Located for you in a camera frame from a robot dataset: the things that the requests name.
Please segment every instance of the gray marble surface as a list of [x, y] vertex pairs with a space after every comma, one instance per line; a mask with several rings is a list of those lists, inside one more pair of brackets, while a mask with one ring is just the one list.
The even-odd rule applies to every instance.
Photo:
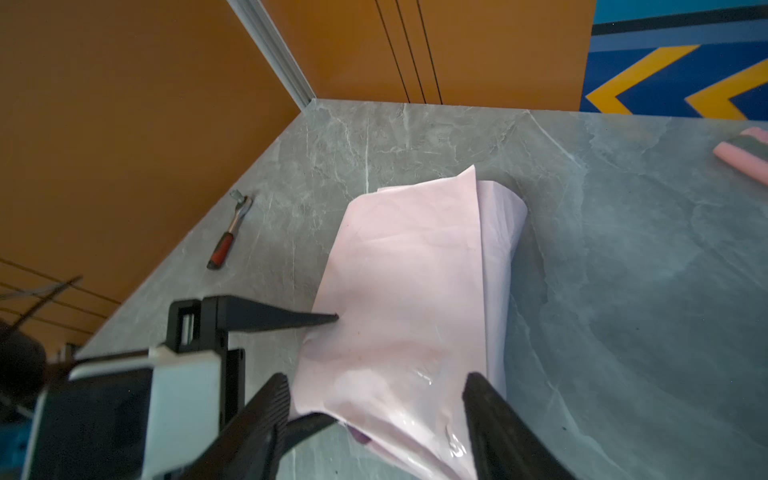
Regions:
[[[227, 265], [205, 269], [225, 197], [85, 347], [164, 338], [172, 300], [309, 309], [354, 197], [456, 175], [517, 192], [508, 400], [578, 478], [768, 475], [768, 188], [712, 155], [748, 124], [315, 101], [240, 178], [257, 192]], [[292, 378], [303, 332], [237, 334], [247, 397]], [[409, 478], [335, 427], [279, 478]]]

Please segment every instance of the black stripe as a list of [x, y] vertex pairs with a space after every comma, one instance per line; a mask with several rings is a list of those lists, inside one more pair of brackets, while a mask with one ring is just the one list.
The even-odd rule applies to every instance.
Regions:
[[592, 35], [624, 33], [626, 31], [656, 30], [658, 28], [689, 27], [711, 23], [742, 22], [768, 18], [768, 5], [758, 7], [723, 8], [707, 12], [682, 13], [664, 17], [640, 18], [625, 22], [598, 23], [592, 25]]
[[[41, 277], [43, 277], [45, 279], [48, 279], [48, 280], [51, 280], [53, 282], [62, 283], [62, 281], [59, 280], [58, 278], [55, 278], [55, 277], [50, 276], [50, 275], [46, 275], [45, 273], [40, 273], [37, 270], [33, 270], [31, 268], [27, 268], [26, 266], [19, 265], [16, 262], [12, 262], [12, 261], [6, 260], [4, 258], [0, 258], [0, 263], [4, 263], [4, 264], [9, 265], [9, 266], [14, 266], [14, 267], [18, 268], [19, 270], [24, 270], [25, 272], [33, 273], [34, 275], [41, 276]], [[112, 302], [112, 303], [116, 303], [117, 305], [120, 305], [120, 302], [118, 302], [115, 299], [109, 298], [108, 296], [100, 295], [100, 294], [98, 294], [96, 292], [91, 292], [90, 290], [87, 290], [87, 289], [85, 289], [85, 288], [83, 288], [81, 286], [73, 285], [70, 288], [72, 288], [73, 290], [79, 290], [79, 291], [81, 291], [83, 293], [90, 293], [91, 295], [97, 296], [97, 297], [99, 297], [102, 300], [107, 300], [108, 302]]]
[[424, 41], [427, 42], [427, 51], [429, 52], [429, 63], [432, 64], [432, 74], [435, 75], [435, 86], [437, 87], [437, 96], [440, 99], [440, 105], [442, 105], [443, 103], [442, 103], [442, 95], [440, 94], [440, 84], [437, 82], [437, 71], [435, 70], [435, 61], [432, 60], [432, 49], [429, 47], [429, 37], [427, 37], [427, 27], [426, 25], [424, 25], [424, 15], [422, 15], [422, 4], [420, 0], [416, 0], [416, 6], [419, 7], [419, 18], [422, 19], [422, 29], [424, 30]]
[[389, 49], [392, 50], [392, 58], [395, 59], [395, 66], [397, 67], [397, 73], [400, 75], [400, 81], [402, 82], [402, 89], [406, 93], [406, 100], [408, 100], [408, 103], [411, 103], [411, 98], [408, 96], [408, 88], [406, 88], [406, 81], [402, 79], [402, 72], [400, 71], [400, 65], [397, 64], [397, 57], [395, 56], [395, 49], [392, 47], [392, 40], [389, 39], [389, 32], [386, 29], [386, 24], [384, 23], [384, 15], [382, 15], [382, 9], [379, 7], [379, 0], [373, 0], [376, 2], [376, 10], [379, 11], [379, 18], [382, 20], [382, 27], [384, 27], [384, 35], [386, 35], [386, 40], [389, 42]]
[[400, 23], [402, 24], [402, 32], [406, 34], [406, 43], [408, 44], [408, 51], [411, 52], [411, 61], [413, 62], [413, 71], [416, 72], [416, 80], [419, 82], [419, 90], [422, 91], [422, 100], [427, 103], [427, 97], [424, 96], [424, 89], [422, 88], [422, 79], [419, 77], [419, 69], [416, 67], [416, 59], [413, 58], [413, 50], [411, 49], [411, 41], [408, 39], [408, 31], [406, 30], [406, 23], [402, 19], [402, 12], [400, 11], [400, 1], [395, 0], [397, 5], [397, 15], [400, 15]]

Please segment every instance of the orange wall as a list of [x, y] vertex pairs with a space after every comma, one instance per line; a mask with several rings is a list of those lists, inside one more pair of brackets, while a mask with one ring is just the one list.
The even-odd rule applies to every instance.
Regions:
[[319, 98], [406, 101], [375, 0], [263, 0]]
[[594, 0], [264, 0], [321, 98], [577, 110]]
[[29, 329], [95, 331], [298, 114], [224, 0], [3, 2], [0, 71], [0, 293], [84, 274]]

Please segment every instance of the pink plastic bag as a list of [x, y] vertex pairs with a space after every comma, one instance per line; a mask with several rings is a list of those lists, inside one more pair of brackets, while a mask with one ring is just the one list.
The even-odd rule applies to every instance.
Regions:
[[470, 372], [505, 392], [511, 256], [527, 210], [503, 186], [454, 178], [347, 207], [300, 351], [297, 413], [325, 412], [420, 478], [476, 478], [462, 403]]

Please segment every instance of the pink cloth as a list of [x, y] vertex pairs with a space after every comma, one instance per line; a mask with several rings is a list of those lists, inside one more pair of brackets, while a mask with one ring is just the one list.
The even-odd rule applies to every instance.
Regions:
[[382, 189], [347, 207], [292, 397], [371, 438], [420, 478], [476, 478], [462, 402], [470, 372], [505, 391], [511, 255], [527, 210], [510, 190], [454, 178]]
[[[741, 134], [754, 137], [758, 141], [768, 144], [768, 132], [760, 130], [758, 127], [747, 128]], [[749, 175], [763, 185], [768, 185], [768, 161], [726, 141], [720, 142], [715, 147], [714, 154], [731, 167]]]

